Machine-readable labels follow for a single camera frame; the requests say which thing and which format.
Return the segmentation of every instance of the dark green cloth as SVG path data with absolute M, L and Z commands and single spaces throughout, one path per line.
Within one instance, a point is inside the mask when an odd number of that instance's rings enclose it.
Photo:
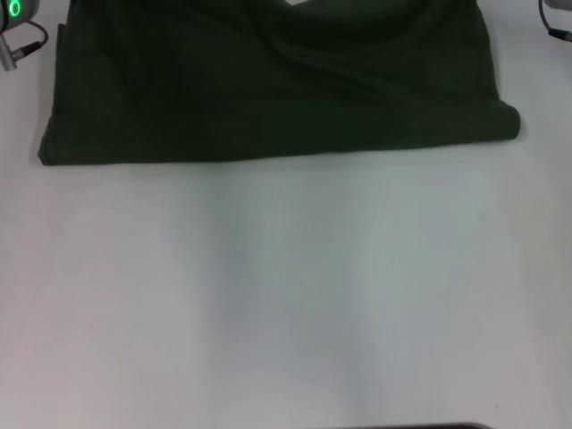
M 218 162 L 513 139 L 475 0 L 80 0 L 44 164 Z

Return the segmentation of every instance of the white table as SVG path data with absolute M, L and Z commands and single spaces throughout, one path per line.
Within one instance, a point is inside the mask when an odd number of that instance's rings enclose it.
M 481 3 L 512 143 L 47 169 L 55 41 L 0 74 L 0 426 L 572 427 L 572 44 Z

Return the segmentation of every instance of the cable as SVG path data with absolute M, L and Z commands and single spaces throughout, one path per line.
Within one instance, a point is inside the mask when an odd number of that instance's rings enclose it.
M 546 14 L 544 13 L 544 0 L 538 0 L 538 10 L 540 12 L 540 17 L 543 20 L 544 27 L 548 30 L 548 34 L 554 38 L 559 38 L 565 42 L 572 42 L 572 32 L 565 31 L 564 29 L 554 29 L 548 23 L 546 19 Z
M 546 14 L 544 13 L 544 0 L 538 0 L 538 10 L 540 11 L 540 17 L 543 19 L 544 27 L 546 27 L 546 29 L 550 31 L 551 25 L 548 23 L 548 20 L 546 19 Z
M 44 27 L 42 27 L 41 25 L 39 25 L 37 22 L 34 21 L 28 21 L 28 24 L 31 25 L 32 27 L 36 27 L 37 29 L 39 29 L 42 34 L 44 35 L 44 40 L 42 40 L 41 42 L 39 42 L 42 46 L 45 45 L 47 43 L 47 41 L 50 39 L 50 35 L 47 34 L 47 31 Z
M 25 47 L 21 47 L 20 49 L 16 49 L 14 52 L 12 52 L 12 57 L 13 57 L 14 61 L 20 61 L 21 59 L 26 58 L 28 55 L 32 55 L 33 53 L 35 53 L 36 51 L 41 49 L 42 46 L 44 46 L 47 43 L 47 41 L 50 39 L 50 37 L 47 34 L 47 31 L 44 27 L 42 27 L 41 25 L 39 25 L 38 23 L 36 23 L 34 21 L 28 21 L 28 24 L 31 25 L 32 27 L 36 27 L 37 29 L 39 29 L 42 32 L 42 34 L 44 35 L 44 39 L 41 42 L 30 43 L 29 45 L 26 45 Z

